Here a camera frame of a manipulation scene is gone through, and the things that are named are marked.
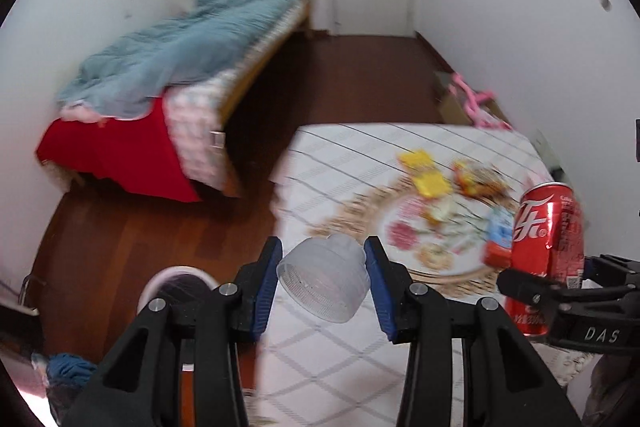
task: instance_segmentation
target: wooden floor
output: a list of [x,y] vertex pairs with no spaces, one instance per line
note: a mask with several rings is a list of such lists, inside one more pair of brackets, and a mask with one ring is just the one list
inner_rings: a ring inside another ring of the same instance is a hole
[[162,268],[190,265],[219,282],[255,260],[274,227],[269,174],[308,123],[437,122],[434,61],[415,39],[294,37],[270,62],[227,128],[247,194],[202,203],[127,194],[108,182],[66,194],[34,265],[46,351],[98,362]]

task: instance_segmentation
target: clear plastic cup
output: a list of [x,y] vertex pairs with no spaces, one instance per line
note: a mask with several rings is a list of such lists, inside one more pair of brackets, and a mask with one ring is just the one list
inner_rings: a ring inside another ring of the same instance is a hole
[[344,233],[312,237],[278,264],[280,284],[291,298],[316,317],[333,323],[350,320],[369,291],[366,254]]

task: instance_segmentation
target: coca-cola can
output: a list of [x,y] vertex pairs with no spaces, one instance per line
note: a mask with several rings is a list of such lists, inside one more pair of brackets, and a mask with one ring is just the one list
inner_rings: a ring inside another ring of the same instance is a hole
[[[569,185],[544,183],[524,193],[513,225],[511,267],[569,288],[581,286],[582,211]],[[507,298],[505,309],[525,335],[546,333],[544,317],[534,308]]]

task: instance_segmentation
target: cardboard box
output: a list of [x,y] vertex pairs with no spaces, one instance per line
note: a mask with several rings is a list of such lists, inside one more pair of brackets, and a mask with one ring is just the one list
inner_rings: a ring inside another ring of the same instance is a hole
[[[471,119],[466,115],[458,99],[449,92],[450,78],[449,73],[436,72],[434,92],[440,117],[444,123],[449,125],[472,125]],[[495,118],[510,123],[495,100],[483,103],[481,107]]]

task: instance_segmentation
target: blue blanket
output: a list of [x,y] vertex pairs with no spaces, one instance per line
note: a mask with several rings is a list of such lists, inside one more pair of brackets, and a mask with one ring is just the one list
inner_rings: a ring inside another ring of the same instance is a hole
[[233,67],[294,1],[198,0],[186,17],[130,33],[87,58],[58,102],[121,119],[144,116],[166,86],[201,82]]

